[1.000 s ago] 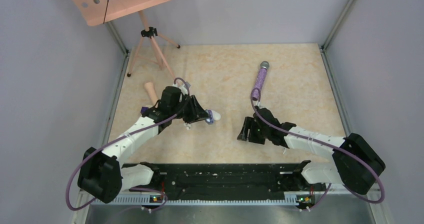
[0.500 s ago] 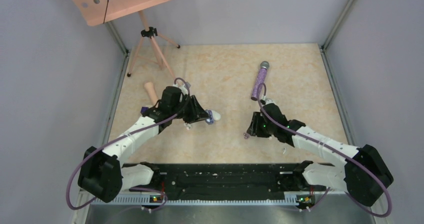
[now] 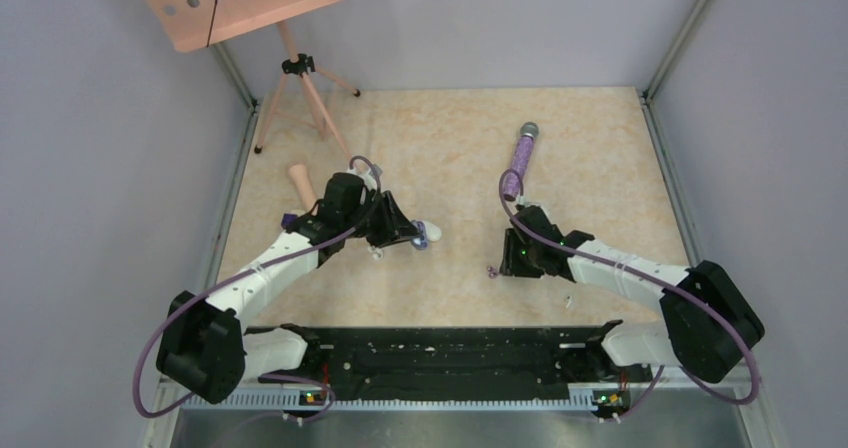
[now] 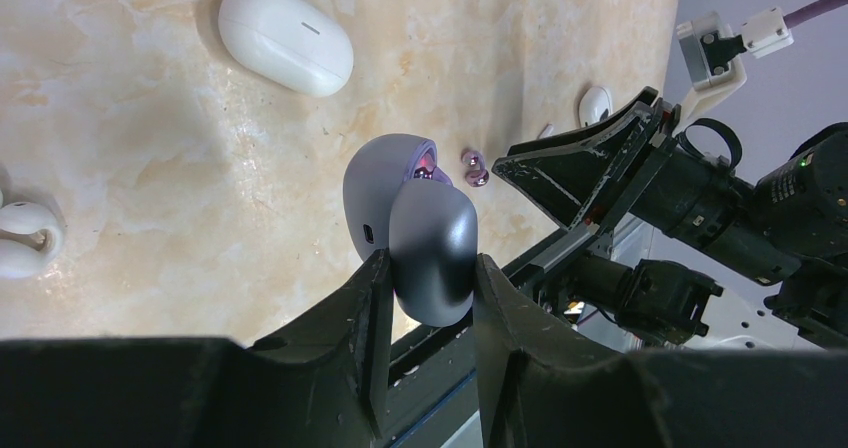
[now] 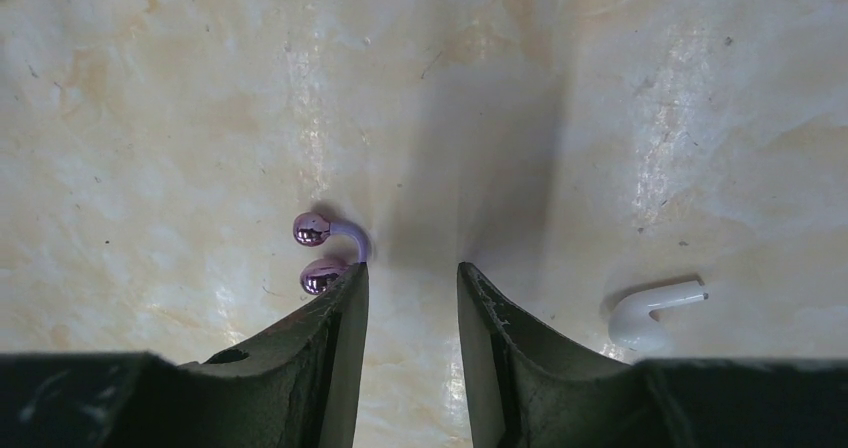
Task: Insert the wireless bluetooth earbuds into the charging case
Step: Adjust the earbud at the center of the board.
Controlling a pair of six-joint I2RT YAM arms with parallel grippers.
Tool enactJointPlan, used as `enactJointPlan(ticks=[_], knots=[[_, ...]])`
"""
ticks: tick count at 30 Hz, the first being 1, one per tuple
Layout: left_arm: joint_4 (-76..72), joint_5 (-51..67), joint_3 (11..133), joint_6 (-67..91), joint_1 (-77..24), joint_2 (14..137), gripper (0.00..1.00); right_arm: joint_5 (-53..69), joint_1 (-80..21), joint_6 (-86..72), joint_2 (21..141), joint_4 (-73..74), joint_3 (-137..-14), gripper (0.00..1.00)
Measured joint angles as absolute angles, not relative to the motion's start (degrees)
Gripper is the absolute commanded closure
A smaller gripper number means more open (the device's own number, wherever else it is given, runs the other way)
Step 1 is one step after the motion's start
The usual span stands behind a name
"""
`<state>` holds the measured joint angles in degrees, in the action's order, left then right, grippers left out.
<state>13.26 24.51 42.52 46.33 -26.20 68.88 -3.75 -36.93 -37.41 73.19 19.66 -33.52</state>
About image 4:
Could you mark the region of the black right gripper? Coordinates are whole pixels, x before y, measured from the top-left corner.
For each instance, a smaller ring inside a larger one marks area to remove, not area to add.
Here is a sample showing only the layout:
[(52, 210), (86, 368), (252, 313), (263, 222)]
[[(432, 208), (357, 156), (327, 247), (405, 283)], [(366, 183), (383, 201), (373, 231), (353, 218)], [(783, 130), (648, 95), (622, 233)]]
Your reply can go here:
[(492, 172), (562, 228), (617, 224), (630, 213), (763, 286), (796, 273), (801, 259), (769, 241), (745, 206), (753, 187), (734, 174), (736, 134), (697, 120), (731, 151), (708, 158), (677, 131), (680, 111), (646, 87), (601, 122), (512, 146)]

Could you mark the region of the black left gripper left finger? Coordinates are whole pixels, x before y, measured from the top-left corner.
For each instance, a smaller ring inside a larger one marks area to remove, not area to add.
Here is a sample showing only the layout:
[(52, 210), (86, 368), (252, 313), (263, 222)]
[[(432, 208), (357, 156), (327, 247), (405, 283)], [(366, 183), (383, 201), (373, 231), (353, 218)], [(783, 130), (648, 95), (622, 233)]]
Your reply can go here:
[(374, 252), (250, 347), (225, 338), (1, 345), (5, 447), (370, 447), (385, 432), (392, 288)]

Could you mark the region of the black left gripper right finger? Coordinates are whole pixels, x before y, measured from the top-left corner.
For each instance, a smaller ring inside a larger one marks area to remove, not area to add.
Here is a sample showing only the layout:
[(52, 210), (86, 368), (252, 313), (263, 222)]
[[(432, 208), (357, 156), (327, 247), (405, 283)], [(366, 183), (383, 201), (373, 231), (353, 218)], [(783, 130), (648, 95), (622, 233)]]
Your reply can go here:
[(476, 261), (477, 391), (488, 447), (843, 447), (847, 354), (619, 353)]

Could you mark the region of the lavender charging case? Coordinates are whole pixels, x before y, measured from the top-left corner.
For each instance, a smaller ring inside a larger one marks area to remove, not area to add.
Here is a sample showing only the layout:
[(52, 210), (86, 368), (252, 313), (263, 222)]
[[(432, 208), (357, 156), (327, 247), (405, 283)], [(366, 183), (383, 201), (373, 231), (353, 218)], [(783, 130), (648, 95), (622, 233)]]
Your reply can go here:
[(364, 144), (343, 177), (344, 213), (358, 255), (387, 250), (406, 315), (432, 327), (458, 323), (473, 302), (478, 217), (438, 166), (434, 141), (394, 133)]

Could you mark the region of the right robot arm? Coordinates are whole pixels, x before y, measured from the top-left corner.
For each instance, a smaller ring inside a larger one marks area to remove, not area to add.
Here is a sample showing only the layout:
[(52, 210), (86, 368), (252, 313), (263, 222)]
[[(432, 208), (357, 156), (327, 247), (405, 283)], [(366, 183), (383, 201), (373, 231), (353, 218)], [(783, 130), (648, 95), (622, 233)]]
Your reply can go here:
[(511, 147), (494, 173), (565, 229), (605, 233), (633, 215), (763, 286), (802, 278), (777, 310), (807, 340), (847, 342), (847, 127), (803, 143), (783, 165), (749, 184), (735, 174), (741, 145), (709, 118), (729, 159), (709, 160), (688, 140), (681, 109), (644, 89), (589, 127)]

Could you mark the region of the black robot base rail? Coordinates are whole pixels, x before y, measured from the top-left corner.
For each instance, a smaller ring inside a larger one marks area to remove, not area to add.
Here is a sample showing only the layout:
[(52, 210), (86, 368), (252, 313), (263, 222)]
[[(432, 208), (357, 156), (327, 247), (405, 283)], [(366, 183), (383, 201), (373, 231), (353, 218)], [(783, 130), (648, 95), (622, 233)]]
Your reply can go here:
[(483, 361), (474, 321), (420, 326), (392, 346), (387, 428), (378, 447), (454, 445), (479, 428), (485, 447), (561, 443), (558, 412), (571, 375), (585, 378), (612, 353), (543, 309), (541, 289), (583, 254), (609, 258), (610, 233), (557, 230), (512, 262), (483, 269)]

